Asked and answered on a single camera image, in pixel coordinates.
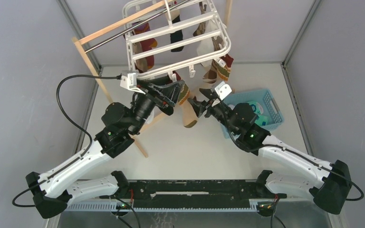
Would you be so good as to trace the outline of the white plastic sock hanger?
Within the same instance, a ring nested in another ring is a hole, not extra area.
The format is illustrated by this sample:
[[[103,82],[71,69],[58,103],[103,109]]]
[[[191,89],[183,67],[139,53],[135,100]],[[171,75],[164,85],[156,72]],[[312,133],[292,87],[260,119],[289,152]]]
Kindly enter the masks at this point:
[[[205,12],[186,20],[178,21],[177,19],[171,19],[172,12],[194,4],[201,4]],[[134,29],[163,14],[167,15],[167,26],[145,31],[137,35],[132,34]],[[147,51],[143,50],[139,53],[134,51],[135,44],[147,40],[151,41],[164,35],[170,35],[170,43],[168,45],[154,47]],[[215,60],[221,67],[226,66],[226,62],[221,57],[228,54],[231,49],[231,40],[228,36],[226,25],[220,19],[212,0],[184,0],[174,5],[166,5],[164,10],[150,13],[148,16],[142,16],[139,22],[127,28],[125,41],[129,70],[136,72],[136,77],[139,80],[152,79],[163,74],[170,75],[173,71],[185,67],[189,69],[189,75],[193,78],[196,73],[194,67],[197,64],[211,64]],[[142,59],[168,51],[179,52],[184,47],[192,44],[198,44],[195,57],[147,71],[143,71],[138,66],[138,62]]]

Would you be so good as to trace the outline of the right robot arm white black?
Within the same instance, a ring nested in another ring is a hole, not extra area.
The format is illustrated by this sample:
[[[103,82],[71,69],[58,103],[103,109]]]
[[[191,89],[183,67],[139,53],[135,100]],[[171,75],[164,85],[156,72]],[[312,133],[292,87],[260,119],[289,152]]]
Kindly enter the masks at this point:
[[[271,194],[298,196],[314,202],[325,212],[341,213],[353,187],[346,163],[321,160],[282,142],[255,123],[257,114],[247,102],[231,108],[216,92],[210,89],[200,91],[208,98],[207,101],[188,99],[198,117],[214,117],[226,128],[239,149],[278,162],[298,173],[298,176],[288,176],[264,171],[266,178],[255,186],[260,197],[267,198]]]

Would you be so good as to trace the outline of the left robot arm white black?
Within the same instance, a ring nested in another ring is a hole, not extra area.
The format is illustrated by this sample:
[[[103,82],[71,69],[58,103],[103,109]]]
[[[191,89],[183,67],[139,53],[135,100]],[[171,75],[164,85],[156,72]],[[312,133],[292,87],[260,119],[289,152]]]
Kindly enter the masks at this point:
[[[134,143],[132,136],[140,133],[156,106],[167,115],[172,115],[184,85],[182,80],[167,85],[143,82],[138,85],[143,92],[136,93],[130,108],[119,102],[111,103],[106,108],[101,117],[105,127],[87,147],[45,173],[28,174],[26,181],[40,216],[52,218],[71,204],[94,197],[126,197],[130,186],[121,171],[95,180],[80,178],[130,147]]]

